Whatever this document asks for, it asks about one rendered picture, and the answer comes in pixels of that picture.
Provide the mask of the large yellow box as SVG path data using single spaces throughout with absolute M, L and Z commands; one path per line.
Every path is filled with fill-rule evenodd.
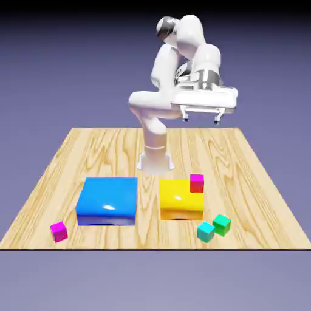
M 203 193 L 190 191 L 188 179 L 160 180 L 161 220 L 202 220 Z

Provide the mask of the large blue box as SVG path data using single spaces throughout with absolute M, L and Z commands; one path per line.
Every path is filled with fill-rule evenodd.
M 135 225 L 136 177 L 88 177 L 75 210 L 80 226 Z

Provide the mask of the small magenta cube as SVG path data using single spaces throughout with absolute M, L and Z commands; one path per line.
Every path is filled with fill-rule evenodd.
M 68 238 L 67 228 L 63 221 L 52 224 L 50 230 L 55 243 L 63 241 Z

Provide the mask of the small cyan cube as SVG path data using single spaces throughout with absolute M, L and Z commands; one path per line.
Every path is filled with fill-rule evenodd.
M 208 243 L 215 234 L 215 226 L 208 222 L 202 222 L 197 228 L 197 238 Z

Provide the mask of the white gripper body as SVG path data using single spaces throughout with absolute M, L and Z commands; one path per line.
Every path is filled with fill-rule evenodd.
M 172 105 L 190 108 L 214 109 L 232 114 L 237 106 L 238 90 L 215 86 L 212 90 L 179 90 L 171 100 Z

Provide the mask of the small pink and red cube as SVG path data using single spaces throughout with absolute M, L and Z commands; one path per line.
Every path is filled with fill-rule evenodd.
M 204 192 L 204 175 L 190 174 L 190 192 L 203 193 Z

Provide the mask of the small green cube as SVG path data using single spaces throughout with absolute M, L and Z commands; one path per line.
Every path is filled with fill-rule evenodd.
M 231 227 L 231 219 L 218 214 L 212 221 L 213 226 L 215 227 L 215 233 L 224 237 L 230 230 Z

